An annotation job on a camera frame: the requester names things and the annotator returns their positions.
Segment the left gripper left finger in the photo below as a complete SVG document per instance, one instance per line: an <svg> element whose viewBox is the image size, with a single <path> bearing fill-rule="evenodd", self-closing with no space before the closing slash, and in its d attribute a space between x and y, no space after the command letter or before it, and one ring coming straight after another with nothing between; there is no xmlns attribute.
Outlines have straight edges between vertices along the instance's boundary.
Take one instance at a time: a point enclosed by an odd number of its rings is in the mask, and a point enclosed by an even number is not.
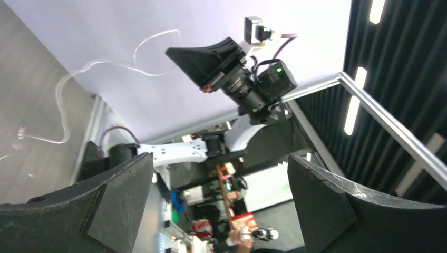
<svg viewBox="0 0 447 253"><path fill-rule="evenodd" d="M141 154L24 204L1 205L1 252L131 252L154 166Z"/></svg>

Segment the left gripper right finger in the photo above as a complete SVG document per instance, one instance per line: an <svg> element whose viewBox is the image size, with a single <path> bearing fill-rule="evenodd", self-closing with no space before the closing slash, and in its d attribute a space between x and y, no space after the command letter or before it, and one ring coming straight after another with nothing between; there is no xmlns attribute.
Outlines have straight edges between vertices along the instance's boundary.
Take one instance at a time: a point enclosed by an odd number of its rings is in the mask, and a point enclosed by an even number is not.
<svg viewBox="0 0 447 253"><path fill-rule="evenodd" d="M446 252L446 206L385 194L288 157L308 252Z"/></svg>

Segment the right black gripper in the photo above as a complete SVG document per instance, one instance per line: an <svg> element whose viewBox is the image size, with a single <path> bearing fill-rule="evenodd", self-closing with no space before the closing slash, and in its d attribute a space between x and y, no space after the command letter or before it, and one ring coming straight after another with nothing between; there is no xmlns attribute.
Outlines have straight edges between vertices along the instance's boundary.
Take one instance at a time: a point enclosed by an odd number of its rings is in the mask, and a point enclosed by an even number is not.
<svg viewBox="0 0 447 253"><path fill-rule="evenodd" d="M203 92L222 90L244 112L267 102L245 68L246 53L232 38L207 47L170 47L166 56Z"/></svg>

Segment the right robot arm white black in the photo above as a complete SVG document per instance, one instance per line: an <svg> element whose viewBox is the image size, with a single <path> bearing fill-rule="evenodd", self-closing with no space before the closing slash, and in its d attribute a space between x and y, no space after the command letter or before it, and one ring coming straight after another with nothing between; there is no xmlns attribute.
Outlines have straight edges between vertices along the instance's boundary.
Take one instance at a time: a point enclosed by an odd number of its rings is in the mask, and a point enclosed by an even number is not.
<svg viewBox="0 0 447 253"><path fill-rule="evenodd" d="M160 145L118 144L105 157L110 168L149 153L153 165L208 161L224 163L246 154L249 141L263 127L287 118L283 96L296 87L291 73L280 59L255 62L246 68L246 59L268 46L263 42L233 39L208 47L171 47L166 56L203 92L223 91L238 107L238 119L227 131L206 133L184 143Z"/></svg>

